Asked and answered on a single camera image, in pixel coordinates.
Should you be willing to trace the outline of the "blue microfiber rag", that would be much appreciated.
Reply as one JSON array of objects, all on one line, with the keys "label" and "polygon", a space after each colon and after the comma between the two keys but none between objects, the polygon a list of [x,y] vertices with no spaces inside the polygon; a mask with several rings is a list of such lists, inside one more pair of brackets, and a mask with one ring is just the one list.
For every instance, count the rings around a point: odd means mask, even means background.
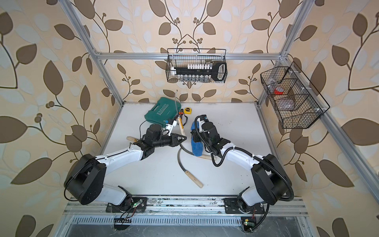
[{"label": "blue microfiber rag", "polygon": [[200,137],[195,129],[195,121],[191,125],[191,149],[192,153],[196,157],[201,157],[203,153],[203,145]]}]

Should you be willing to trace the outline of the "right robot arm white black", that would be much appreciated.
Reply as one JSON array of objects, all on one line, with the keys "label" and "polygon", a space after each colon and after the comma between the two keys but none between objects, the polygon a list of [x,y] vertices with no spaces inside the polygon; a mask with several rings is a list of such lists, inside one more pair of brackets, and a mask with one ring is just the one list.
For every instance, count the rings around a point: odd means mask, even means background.
[{"label": "right robot arm white black", "polygon": [[206,116],[195,118],[191,133],[191,142],[204,146],[215,167],[231,161],[252,173],[254,186],[246,188],[237,197],[241,208],[258,203],[274,205],[278,201],[294,199],[292,182],[274,155],[255,155],[237,147],[230,140],[222,138],[216,126]]}]

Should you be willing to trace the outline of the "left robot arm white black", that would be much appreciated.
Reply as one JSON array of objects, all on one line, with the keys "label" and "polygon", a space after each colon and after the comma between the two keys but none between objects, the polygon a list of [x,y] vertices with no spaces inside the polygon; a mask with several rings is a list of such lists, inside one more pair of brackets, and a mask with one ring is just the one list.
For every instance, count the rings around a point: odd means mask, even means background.
[{"label": "left robot arm white black", "polygon": [[154,153],[156,147],[176,147],[187,137],[162,130],[152,124],[141,139],[134,139],[137,149],[128,147],[101,156],[86,154],[69,171],[64,182],[65,190],[82,205],[93,201],[107,202],[128,209],[132,206],[132,194],[122,186],[105,183],[105,177],[128,164],[139,162]]}]

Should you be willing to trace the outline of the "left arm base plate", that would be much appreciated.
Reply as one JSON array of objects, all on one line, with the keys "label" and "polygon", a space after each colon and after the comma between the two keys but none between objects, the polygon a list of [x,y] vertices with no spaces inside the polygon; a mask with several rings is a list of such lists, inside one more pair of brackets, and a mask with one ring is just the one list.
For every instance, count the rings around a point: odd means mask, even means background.
[{"label": "left arm base plate", "polygon": [[124,213],[133,212],[134,209],[144,211],[147,207],[147,197],[126,197],[120,205],[114,205],[109,203],[106,207],[107,213]]}]

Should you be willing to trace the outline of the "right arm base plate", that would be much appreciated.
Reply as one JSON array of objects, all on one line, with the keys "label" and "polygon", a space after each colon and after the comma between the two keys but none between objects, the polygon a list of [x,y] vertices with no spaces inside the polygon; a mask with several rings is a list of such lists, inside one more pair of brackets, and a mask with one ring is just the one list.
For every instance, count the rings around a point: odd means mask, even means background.
[{"label": "right arm base plate", "polygon": [[226,214],[264,214],[265,208],[263,204],[257,203],[253,206],[246,204],[241,198],[225,198],[223,199]]}]

